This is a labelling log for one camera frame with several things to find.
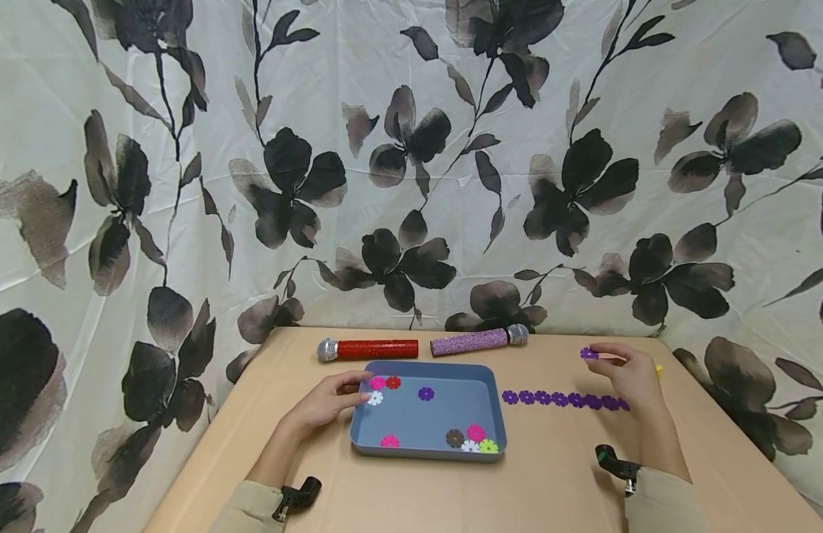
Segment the red glitter microphone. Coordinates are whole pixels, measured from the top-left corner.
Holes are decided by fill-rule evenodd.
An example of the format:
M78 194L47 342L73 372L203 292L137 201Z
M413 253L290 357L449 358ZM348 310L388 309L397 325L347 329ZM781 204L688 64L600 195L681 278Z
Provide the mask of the red glitter microphone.
M417 341L335 341L329 337L317 346L317 359L326 363L338 359L417 359Z

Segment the beige sleeve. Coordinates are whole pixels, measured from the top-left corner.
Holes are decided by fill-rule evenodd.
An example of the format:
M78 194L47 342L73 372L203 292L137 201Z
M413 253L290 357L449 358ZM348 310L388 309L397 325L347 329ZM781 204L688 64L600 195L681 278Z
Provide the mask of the beige sleeve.
M708 533L696 489L680 477L642 467L625 499L630 533Z
M279 503L280 490L241 481L209 533L281 533L283 524L272 519Z

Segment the floral curtain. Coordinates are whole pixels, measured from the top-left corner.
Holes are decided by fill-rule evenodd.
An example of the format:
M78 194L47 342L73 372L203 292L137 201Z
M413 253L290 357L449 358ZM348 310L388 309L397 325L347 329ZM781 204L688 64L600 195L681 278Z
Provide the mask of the floral curtain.
M140 531L276 326L514 322L823 516L823 0L0 0L0 532Z

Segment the gray tray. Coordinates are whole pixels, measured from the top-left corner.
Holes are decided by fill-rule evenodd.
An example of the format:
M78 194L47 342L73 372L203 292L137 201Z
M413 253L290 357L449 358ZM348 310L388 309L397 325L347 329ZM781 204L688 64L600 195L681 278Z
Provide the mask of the gray tray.
M374 378L360 390L373 398L355 408L349 429L359 453L478 462L503 456L506 428L487 366L372 361L366 369ZM392 378L399 378L398 388L392 388L397 385ZM449 442L451 430L461 433L461 442L456 432Z

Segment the row of purple flower beads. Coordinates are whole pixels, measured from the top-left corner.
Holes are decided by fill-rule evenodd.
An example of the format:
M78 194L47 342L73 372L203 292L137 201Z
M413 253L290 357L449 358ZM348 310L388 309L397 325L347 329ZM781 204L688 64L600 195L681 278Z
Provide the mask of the row of purple flower beads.
M601 408L609 409L611 411L618 411L619 409L623 409L625 411L631 410L631 406L628 405L624 399L613 398L612 396L607 395L598 398L595 394L584 395L576 392L572 392L567 395L562 392L547 393L545 391L536 391L534 394L529 391L521 391L518 393L514 391L503 391L501 396L503 398L503 402L506 402L509 405L517 404L520 401L527 405L533 405L538 402L541 405L552 404L557 407L566 407L571 404L578 409L588 407L589 409L595 410Z

